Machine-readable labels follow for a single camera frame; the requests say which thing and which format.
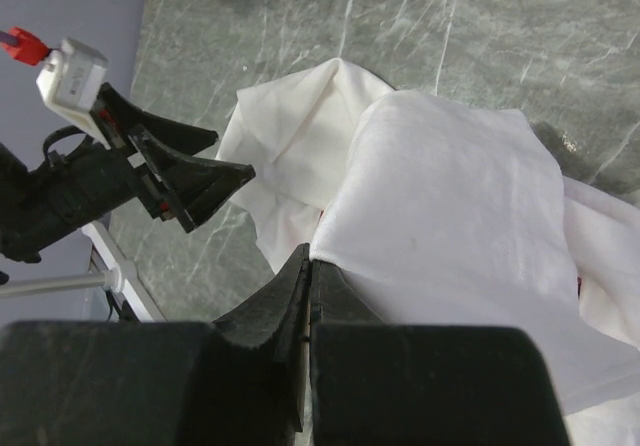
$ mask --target black cable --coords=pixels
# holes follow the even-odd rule
[[[107,290],[104,294],[107,296],[107,303],[109,304],[109,317],[107,318],[107,322],[111,320],[114,311],[118,314],[118,318],[122,316],[122,310],[120,309],[120,306],[118,306],[118,301],[116,301],[116,297],[113,292],[111,290]]]
[[[75,136],[76,134],[86,134],[86,133],[84,131],[82,131],[81,129],[77,128],[76,126],[65,126],[64,128],[60,128],[59,130],[54,131],[49,136],[47,136],[47,138],[42,143],[42,154],[44,154],[44,157],[48,161],[50,161],[51,158],[50,158],[49,149],[51,149],[51,146],[53,146],[54,144],[56,144],[58,141],[60,141],[62,139],[69,138],[71,136]],[[82,143],[80,143],[80,146],[78,146],[78,148],[83,146],[83,144],[85,143],[86,139],[87,138],[85,138],[82,141]]]
[[[133,308],[129,304],[129,301],[125,300],[122,303],[122,312],[120,313],[120,321],[126,321],[128,323],[139,323],[140,320],[133,311]]]
[[[80,155],[85,150],[89,149],[92,145],[93,145],[93,138],[87,134],[85,138],[80,142],[80,144],[76,146],[76,149],[74,149],[67,155],[67,159],[68,160],[74,159],[76,156]]]

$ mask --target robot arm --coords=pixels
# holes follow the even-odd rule
[[[38,262],[42,249],[134,197],[152,218],[176,218],[190,232],[255,176],[248,165],[193,157],[217,133],[133,106],[102,83],[106,59],[92,48],[65,39],[45,59],[42,98],[73,126],[45,140],[45,160],[33,171],[0,143],[0,253],[7,258]],[[74,134],[86,137],[72,153],[51,150]]]

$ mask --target grey wall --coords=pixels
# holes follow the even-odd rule
[[[128,94],[144,0],[0,0],[0,29],[20,26],[55,46],[65,36],[85,42],[109,59],[107,80]],[[27,166],[42,161],[43,139],[65,126],[44,107],[35,80],[39,68],[12,61],[0,51],[0,141]],[[0,257],[12,279],[72,275],[88,267],[91,242],[73,234],[47,248],[37,265]],[[98,291],[75,291],[0,301],[0,325],[29,318],[99,318]]]

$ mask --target white connector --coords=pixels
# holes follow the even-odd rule
[[[105,148],[109,143],[91,117],[107,72],[108,61],[99,51],[74,39],[65,38],[51,51],[36,84],[44,104],[67,119]]]
[[[122,254],[107,228],[102,223],[94,221],[84,225],[82,232],[91,238],[93,247],[102,258],[105,266],[115,275],[108,287],[114,293],[124,296],[136,317],[142,322],[166,321],[138,279],[135,263]]]

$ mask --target crumpled fabric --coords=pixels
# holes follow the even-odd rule
[[[373,199],[364,201],[345,186],[349,178],[355,174],[355,170],[350,169],[353,156],[350,156],[349,151],[351,148],[353,155],[355,144],[359,144],[354,140],[354,136],[357,134],[356,130],[361,131],[364,128],[362,124],[365,119],[366,124],[375,124],[373,119],[379,111],[375,109],[375,106],[372,108],[369,106],[392,92],[393,89],[390,86],[371,73],[340,59],[334,59],[317,68],[238,92],[238,105],[222,140],[218,159],[250,163],[256,169],[256,180],[239,191],[232,198],[232,202],[250,213],[256,224],[257,245],[274,271],[280,269],[293,249],[302,242],[313,242],[313,252],[316,257],[325,257],[323,255],[328,254],[332,249],[329,247],[323,249],[321,246],[334,242],[330,240],[332,235],[328,233],[332,230],[332,224],[341,224],[339,228],[333,227],[335,230],[333,233],[337,231],[335,237],[344,241],[344,245],[339,245],[340,248],[346,248],[344,255],[336,255],[332,259],[339,266],[341,264],[344,267],[349,266],[351,264],[349,261],[356,257],[360,258],[357,254],[355,256],[353,254],[367,250],[370,243],[388,244],[387,237],[376,234],[382,231],[381,228],[385,222],[378,218],[375,224],[370,225],[370,238],[375,237],[377,241],[373,239],[365,241],[357,235],[346,237],[340,233],[340,229],[361,224],[362,217],[369,215],[370,206],[375,206],[381,200],[391,201],[393,199],[391,204],[388,202],[385,204],[395,208],[395,216],[385,217],[386,220],[393,221],[394,218],[403,217],[406,215],[404,208],[407,207],[407,204],[415,203],[413,200],[420,196],[416,196],[416,191],[433,189],[434,178],[432,177],[425,177],[420,184],[412,184],[410,188],[388,189],[391,186],[404,184],[402,181],[404,174],[406,171],[412,171],[411,168],[402,170],[402,174],[398,173],[395,177],[397,180],[394,180],[391,186],[387,185],[387,189],[380,190],[375,201]],[[427,102],[443,101],[425,97],[428,98]],[[500,158],[500,154],[504,154],[503,148],[511,148],[516,152],[526,154],[513,163],[510,166],[511,169],[507,168],[506,170],[499,167],[500,161],[489,158],[491,159],[489,163],[497,168],[496,170],[500,170],[502,173],[515,174],[517,172],[519,174],[519,176],[507,174],[506,178],[510,179],[505,184],[497,184],[495,175],[482,174],[484,168],[478,167],[477,171],[473,169],[467,171],[469,174],[473,173],[475,179],[479,181],[478,183],[472,181],[471,185],[482,184],[482,181],[491,179],[487,183],[487,186],[491,187],[485,188],[485,193],[480,198],[484,203],[477,203],[478,198],[474,200],[477,203],[476,206],[482,205],[485,208],[482,214],[465,204],[463,198],[465,194],[469,194],[469,191],[464,188],[461,189],[460,201],[456,204],[445,207],[445,203],[442,203],[440,209],[436,211],[431,209],[431,205],[423,205],[424,211],[422,213],[430,218],[437,218],[436,213],[442,215],[439,221],[442,225],[440,234],[442,238],[446,239],[447,235],[451,234],[447,231],[451,232],[456,228],[459,231],[462,227],[460,224],[447,220],[447,215],[459,214],[462,211],[473,212],[477,220],[471,225],[473,226],[472,231],[463,230],[463,235],[473,237],[473,234],[480,231],[492,235],[499,231],[504,233],[504,224],[498,227],[499,222],[496,222],[497,229],[488,231],[486,225],[483,226],[485,219],[482,219],[487,212],[486,208],[490,213],[497,214],[501,211],[502,217],[509,219],[506,223],[515,228],[513,231],[518,232],[520,241],[515,245],[515,253],[512,253],[511,248],[506,248],[504,244],[502,249],[498,248],[498,251],[502,251],[506,256],[502,261],[500,258],[494,258],[493,261],[497,264],[490,262],[494,268],[497,268],[492,269],[491,274],[500,273],[502,275],[500,281],[493,283],[499,283],[495,288],[502,288],[505,294],[510,294],[514,286],[517,286],[520,289],[515,302],[518,303],[527,298],[527,301],[530,301],[527,304],[535,304],[535,308],[530,313],[525,311],[524,316],[520,316],[516,313],[519,309],[510,311],[513,305],[500,303],[499,306],[496,306],[491,304],[492,300],[487,299],[484,294],[486,291],[483,291],[479,285],[487,286],[492,281],[478,275],[477,268],[474,270],[473,267],[465,265],[465,262],[461,261],[459,253],[462,250],[457,248],[457,245],[456,248],[452,249],[449,246],[438,250],[437,253],[444,258],[447,257],[445,252],[448,251],[450,260],[444,264],[447,264],[456,275],[467,278],[466,287],[471,288],[477,300],[465,302],[466,300],[463,301],[462,297],[458,297],[459,303],[456,307],[465,304],[466,306],[456,315],[444,315],[439,311],[432,311],[433,308],[423,308],[421,311],[422,300],[411,301],[409,304],[404,289],[394,289],[393,295],[389,294],[389,304],[381,301],[379,298],[383,298],[383,296],[378,298],[377,295],[383,290],[382,286],[373,283],[367,285],[362,279],[369,279],[366,274],[362,273],[366,273],[367,268],[370,267],[371,258],[367,259],[362,256],[362,264],[357,261],[354,263],[355,266],[351,264],[349,267],[352,271],[347,273],[349,278],[353,284],[359,283],[365,286],[361,297],[370,306],[375,306],[380,302],[385,303],[378,309],[390,321],[414,321],[429,324],[437,322],[443,324],[451,324],[452,322],[493,324],[500,320],[500,324],[513,324],[524,329],[534,337],[539,346],[539,338],[547,338],[545,335],[551,333],[550,325],[555,324],[560,331],[564,331],[565,336],[575,332],[578,335],[578,340],[570,346],[571,354],[577,354],[579,357],[585,355],[584,357],[587,358],[589,351],[591,353],[598,351],[600,356],[600,358],[596,358],[595,354],[592,355],[595,362],[590,364],[587,372],[578,372],[577,376],[572,378],[572,374],[569,373],[571,368],[562,367],[563,353],[559,346],[562,341],[559,340],[558,344],[547,351],[545,351],[546,346],[541,348],[545,356],[551,354],[552,359],[548,359],[548,361],[550,364],[553,363],[551,367],[552,378],[559,391],[564,412],[569,414],[567,425],[572,437],[576,440],[576,444],[585,445],[636,444],[629,441],[635,441],[638,438],[637,431],[640,430],[638,424],[638,418],[640,418],[638,403],[640,402],[637,400],[637,395],[632,395],[637,390],[635,384],[637,382],[636,367],[639,346],[637,321],[640,316],[638,314],[640,294],[636,285],[640,280],[640,261],[638,261],[640,212],[587,185],[562,178],[557,164],[546,151],[543,151],[544,148],[531,133],[521,113],[470,110],[454,103],[442,107],[445,110],[451,108],[447,114],[455,121],[463,123],[466,121],[466,123],[471,122],[476,125],[473,137],[478,147],[472,148],[469,144],[470,136],[465,135],[462,139],[467,141],[467,149],[456,149],[453,145],[450,148],[450,156],[455,158],[466,152],[469,160],[477,160],[478,155],[484,155],[486,158],[487,155],[482,152],[484,148],[482,144],[493,148],[492,151],[495,151],[496,154],[495,158]],[[486,129],[487,124],[491,126],[494,119],[502,124],[499,134],[495,129]],[[433,124],[433,118],[430,121],[426,126],[427,129]],[[403,121],[401,121],[401,116],[396,116],[389,122],[400,125]],[[451,133],[442,127],[438,131],[440,131],[439,134],[445,136]],[[514,137],[510,135],[517,137],[517,147],[516,143],[512,141]],[[422,145],[423,154],[407,155],[406,152],[412,150],[413,143],[418,146]],[[359,181],[355,183],[349,181],[349,184],[352,185],[351,189],[360,191],[365,186],[372,188],[375,182],[372,181],[380,175],[384,176],[388,165],[411,163],[419,168],[423,167],[421,158],[429,159],[432,155],[441,153],[441,151],[431,149],[433,141],[430,143],[425,144],[424,140],[416,138],[415,141],[407,143],[403,149],[395,151],[393,159],[385,164],[381,161],[372,161],[367,174],[360,173]],[[542,191],[546,186],[541,187],[545,184],[544,181],[549,181],[549,178],[546,176],[540,178],[539,174],[533,171],[536,168],[542,168],[543,171],[550,174],[550,177],[553,177],[551,182],[553,187],[550,183],[551,189],[549,191]],[[516,181],[514,178],[522,178],[522,181]],[[539,183],[531,183],[532,178],[537,178]],[[446,184],[451,186],[454,183],[444,181],[443,185]],[[538,190],[538,195],[535,197],[531,194],[532,185],[536,185]],[[331,219],[342,216],[343,208],[338,208],[335,203],[342,204],[341,198],[345,195],[352,197],[354,201],[352,207],[346,209],[346,211],[351,210],[352,216],[345,214],[345,219],[349,217],[350,221],[343,222]],[[498,202],[496,198],[508,198],[509,201],[506,204],[511,208],[505,210],[504,201]],[[538,205],[534,208],[529,203],[538,203]],[[522,211],[525,210],[534,211],[536,215],[542,216],[537,216],[537,219],[525,217],[524,222],[513,219],[521,217]],[[564,234],[558,230],[558,211],[563,212],[560,216],[563,217]],[[557,253],[555,255],[534,255],[538,258],[536,260],[538,261],[537,267],[531,263],[532,258],[523,254],[527,248],[533,248],[538,252],[543,250],[542,243],[531,242],[526,239],[526,235],[522,235],[523,231],[530,232],[533,224],[537,225],[534,229],[544,231],[541,237],[546,238],[547,243],[549,238],[553,238],[553,241],[548,245],[550,245],[551,251]],[[491,241],[487,241],[487,244],[500,246],[500,241],[496,240],[498,236],[500,235],[494,235]],[[500,236],[502,241],[505,240],[505,237],[509,237],[508,234],[503,234],[503,236]],[[415,234],[411,234],[407,238],[409,248],[412,244],[412,238],[417,244],[421,244]],[[389,247],[387,253],[386,261],[381,261],[381,264],[393,264],[398,261],[397,251],[394,248]],[[509,263],[514,257],[519,258],[518,261],[524,261],[517,264],[518,268],[522,269],[514,269],[515,263]],[[473,255],[467,254],[465,261],[467,259],[471,260],[471,264],[475,264],[476,267],[481,265],[481,262],[475,260]],[[505,267],[504,271],[501,271],[501,263],[504,266],[509,263],[510,268]],[[534,269],[537,269],[539,274],[533,283],[529,283],[533,289],[530,287],[527,290],[525,287],[527,281],[524,281],[525,273],[530,274]],[[381,283],[384,281],[388,283],[389,279],[396,274],[392,271],[394,270],[377,271],[377,280]],[[436,278],[442,280],[447,278],[447,274],[446,269],[443,268],[428,273],[425,271],[423,279],[429,277],[433,278],[433,281]],[[577,275],[581,277],[582,282],[579,300],[575,279]],[[474,283],[478,286],[471,287],[470,285]],[[410,284],[411,288],[417,291],[420,290],[417,284],[407,284]],[[461,296],[468,299],[469,294],[469,291],[466,291]],[[451,298],[440,297],[438,299],[449,302],[452,306],[456,305]],[[398,304],[402,303],[406,306],[398,305],[395,307],[396,301]],[[432,311],[433,315],[427,315],[427,311]],[[535,326],[537,319],[541,320],[547,316],[553,317],[550,325],[548,324],[542,329]],[[608,337],[595,330],[588,330],[589,332],[585,333],[585,323]],[[533,331],[527,329],[531,324],[534,325]],[[543,339],[542,342],[547,344],[547,339]],[[598,368],[604,364],[599,362],[602,356],[606,357],[605,362],[610,360],[611,364],[617,364],[609,370],[610,374],[607,378],[598,376],[598,373],[601,372]],[[594,433],[594,425],[598,425],[599,434]],[[606,440],[607,437],[624,437],[626,442],[609,442]]]

